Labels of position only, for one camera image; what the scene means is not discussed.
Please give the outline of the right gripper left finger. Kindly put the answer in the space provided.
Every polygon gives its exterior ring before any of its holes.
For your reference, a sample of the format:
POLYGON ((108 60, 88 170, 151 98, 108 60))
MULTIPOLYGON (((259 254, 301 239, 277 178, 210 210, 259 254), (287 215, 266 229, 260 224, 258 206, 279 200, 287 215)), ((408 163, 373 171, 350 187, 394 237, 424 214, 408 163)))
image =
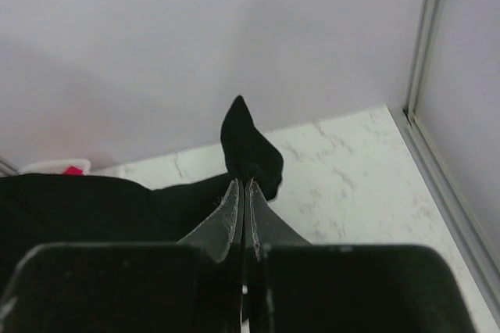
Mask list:
POLYGON ((232 180, 216 209, 177 244, 194 246, 214 263, 222 263, 234 242, 240 202, 239 183, 232 180))

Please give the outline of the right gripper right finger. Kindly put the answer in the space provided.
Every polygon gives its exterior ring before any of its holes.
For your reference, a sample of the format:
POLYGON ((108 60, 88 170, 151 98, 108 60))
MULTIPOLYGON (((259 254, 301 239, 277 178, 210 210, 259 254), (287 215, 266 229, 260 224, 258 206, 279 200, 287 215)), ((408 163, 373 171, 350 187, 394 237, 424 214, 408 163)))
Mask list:
POLYGON ((268 204, 255 180, 245 186, 245 259, 260 261, 264 245, 309 244, 297 231, 280 218, 268 204))

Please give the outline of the white plastic basket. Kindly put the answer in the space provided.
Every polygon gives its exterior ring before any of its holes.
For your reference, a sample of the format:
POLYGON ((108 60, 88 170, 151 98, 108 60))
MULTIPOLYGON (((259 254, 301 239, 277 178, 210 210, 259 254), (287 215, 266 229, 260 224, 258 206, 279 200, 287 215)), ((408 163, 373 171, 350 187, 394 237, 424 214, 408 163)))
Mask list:
POLYGON ((68 166, 84 168, 86 174, 91 171, 91 162, 88 159, 55 159, 28 164, 19 170, 19 174, 61 174, 68 166))

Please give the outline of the black t-shirt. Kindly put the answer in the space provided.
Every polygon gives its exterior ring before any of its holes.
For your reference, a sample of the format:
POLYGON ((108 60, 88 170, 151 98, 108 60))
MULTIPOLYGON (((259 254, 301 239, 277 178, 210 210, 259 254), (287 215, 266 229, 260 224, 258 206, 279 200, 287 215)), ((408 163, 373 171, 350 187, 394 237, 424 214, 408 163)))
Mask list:
POLYGON ((227 172, 148 189, 118 177, 23 174, 1 179, 1 284, 33 247, 50 242, 176 242, 221 203, 234 179, 277 196, 284 158, 238 96, 221 126, 227 172))

